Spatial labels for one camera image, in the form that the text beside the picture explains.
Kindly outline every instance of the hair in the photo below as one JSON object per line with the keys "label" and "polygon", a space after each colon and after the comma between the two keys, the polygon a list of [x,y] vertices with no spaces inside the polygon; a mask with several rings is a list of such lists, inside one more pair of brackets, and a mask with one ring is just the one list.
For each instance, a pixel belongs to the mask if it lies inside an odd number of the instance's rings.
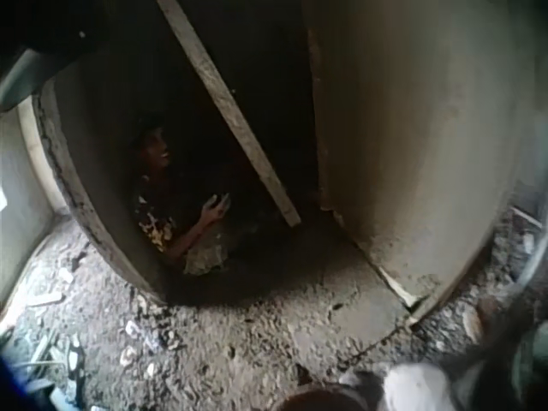
{"label": "hair", "polygon": [[146,147],[148,143],[148,137],[151,133],[164,125],[163,118],[159,114],[147,114],[142,116],[139,120],[139,133],[137,137],[131,142],[131,149],[134,152],[140,152],[143,148]]}

